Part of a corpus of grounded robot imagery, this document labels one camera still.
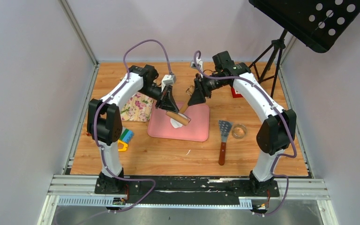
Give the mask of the wooden double-ended roller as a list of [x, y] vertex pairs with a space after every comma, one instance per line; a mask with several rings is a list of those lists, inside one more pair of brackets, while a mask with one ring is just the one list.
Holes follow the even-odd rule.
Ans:
[[[189, 86], [188, 89], [186, 90], [186, 93], [187, 91], [191, 90], [191, 92], [195, 89], [195, 87], [193, 85]], [[182, 105], [182, 107], [180, 108], [179, 112], [178, 113], [173, 113], [173, 112], [166, 112], [166, 115], [168, 117], [173, 118], [175, 120], [177, 120], [178, 122], [180, 122], [181, 124], [183, 124], [184, 126], [188, 125], [190, 121], [188, 121], [187, 119], [179, 116], [179, 113], [181, 114], [184, 114], [186, 112], [186, 110], [188, 109], [188, 101], [190, 99], [190, 94], [189, 95], [189, 98], [187, 101], [184, 102], [184, 104]]]

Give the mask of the white dough ball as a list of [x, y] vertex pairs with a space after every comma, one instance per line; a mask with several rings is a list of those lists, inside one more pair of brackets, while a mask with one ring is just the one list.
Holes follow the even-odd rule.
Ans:
[[[190, 121], [190, 118], [187, 117], [187, 116], [184, 115], [184, 114], [179, 113], [179, 116], [181, 116], [181, 117], [187, 119], [188, 121]], [[181, 127], [183, 127], [183, 124], [181, 124], [180, 122], [178, 122], [177, 120], [175, 120], [175, 119], [173, 119], [173, 118], [170, 119], [170, 123], [171, 123], [171, 125], [172, 125], [174, 128], [181, 128]]]

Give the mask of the pink plastic tray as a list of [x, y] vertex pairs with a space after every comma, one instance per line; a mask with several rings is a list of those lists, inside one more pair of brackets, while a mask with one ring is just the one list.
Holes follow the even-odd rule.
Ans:
[[190, 106], [185, 115], [191, 121], [187, 126], [175, 128], [166, 111], [154, 108], [151, 112], [147, 133], [151, 137], [204, 142], [209, 136], [210, 109], [206, 104]]

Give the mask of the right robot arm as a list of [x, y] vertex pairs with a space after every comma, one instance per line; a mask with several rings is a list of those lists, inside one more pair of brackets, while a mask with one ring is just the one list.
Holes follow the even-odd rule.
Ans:
[[194, 79], [195, 89], [188, 105], [205, 103], [212, 92], [226, 85], [240, 93], [257, 114], [262, 125], [256, 135], [260, 148], [257, 163], [250, 172], [249, 190], [254, 195], [262, 195], [269, 189], [276, 176], [274, 170], [280, 157], [295, 158], [294, 143], [296, 113], [279, 105], [259, 84], [245, 63], [236, 64], [228, 51], [213, 56], [215, 72], [206, 75], [199, 65], [201, 51], [193, 55], [199, 76]]

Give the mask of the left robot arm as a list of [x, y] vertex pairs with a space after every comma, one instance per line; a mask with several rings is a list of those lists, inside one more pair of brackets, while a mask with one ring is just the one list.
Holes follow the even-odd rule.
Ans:
[[169, 112], [179, 111], [174, 97], [173, 84], [176, 76], [165, 75], [161, 85], [155, 83], [159, 74], [154, 66], [131, 66], [121, 82], [106, 96], [93, 98], [88, 104], [87, 133], [97, 143], [103, 164], [96, 186], [96, 194], [118, 194], [129, 179], [124, 178], [120, 163], [118, 141], [123, 125], [120, 111], [136, 93], [156, 101], [156, 108]]

